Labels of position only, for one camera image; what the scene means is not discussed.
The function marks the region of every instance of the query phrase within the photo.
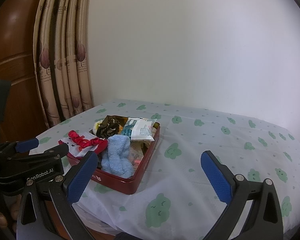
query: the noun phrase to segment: silver bolt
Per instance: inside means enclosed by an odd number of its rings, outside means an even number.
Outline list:
[[[54,178],[54,180],[55,180],[56,182],[60,182],[60,181],[63,180],[63,176],[62,176],[62,175],[56,176],[56,177]]]
[[[235,176],[235,178],[238,180],[238,181],[243,181],[244,180],[244,176],[242,176],[241,174],[237,174]]]
[[[271,179],[266,179],[266,184],[272,185],[272,180]]]
[[[28,179],[28,180],[27,180],[27,185],[28,185],[28,186],[32,185],[32,183],[33,183],[33,180],[32,180],[32,179]]]

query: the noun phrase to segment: curtain fold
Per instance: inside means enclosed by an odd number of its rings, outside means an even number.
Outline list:
[[[87,10],[88,0],[40,0],[34,28],[34,66],[47,128],[92,108]]]

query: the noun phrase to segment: red tin box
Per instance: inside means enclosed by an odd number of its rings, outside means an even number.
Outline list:
[[[153,126],[157,129],[157,131],[153,137],[154,141],[151,142],[148,150],[146,151],[146,153],[144,153],[144,157],[141,160],[137,170],[135,171],[135,173],[132,177],[124,179],[119,176],[102,171],[100,169],[96,169],[94,171],[91,179],[97,183],[100,183],[100,184],[102,184],[106,187],[109,187],[111,189],[114,189],[116,191],[125,193],[127,195],[131,195],[131,194],[135,193],[137,191],[137,188],[143,177],[143,174],[145,173],[145,170],[149,164],[149,161],[152,157],[154,148],[156,147],[158,140],[159,140],[160,124],[156,122]],[[71,166],[77,165],[79,163],[79,160],[77,160],[72,155],[68,154],[67,158],[68,158]]]

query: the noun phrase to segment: white wall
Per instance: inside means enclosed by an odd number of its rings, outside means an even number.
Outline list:
[[[300,141],[293,0],[90,0],[94,104],[139,99],[257,117]]]

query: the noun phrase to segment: blue textured pad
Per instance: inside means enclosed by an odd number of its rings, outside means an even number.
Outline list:
[[[27,141],[18,142],[15,146],[15,149],[19,153],[25,153],[39,146],[39,140],[37,138],[33,138]]]
[[[232,199],[231,186],[206,152],[201,155],[201,167],[219,200],[229,205]]]
[[[77,174],[69,183],[67,188],[67,200],[70,204],[79,201],[97,166],[98,155],[93,153],[89,156],[81,169],[77,171]]]

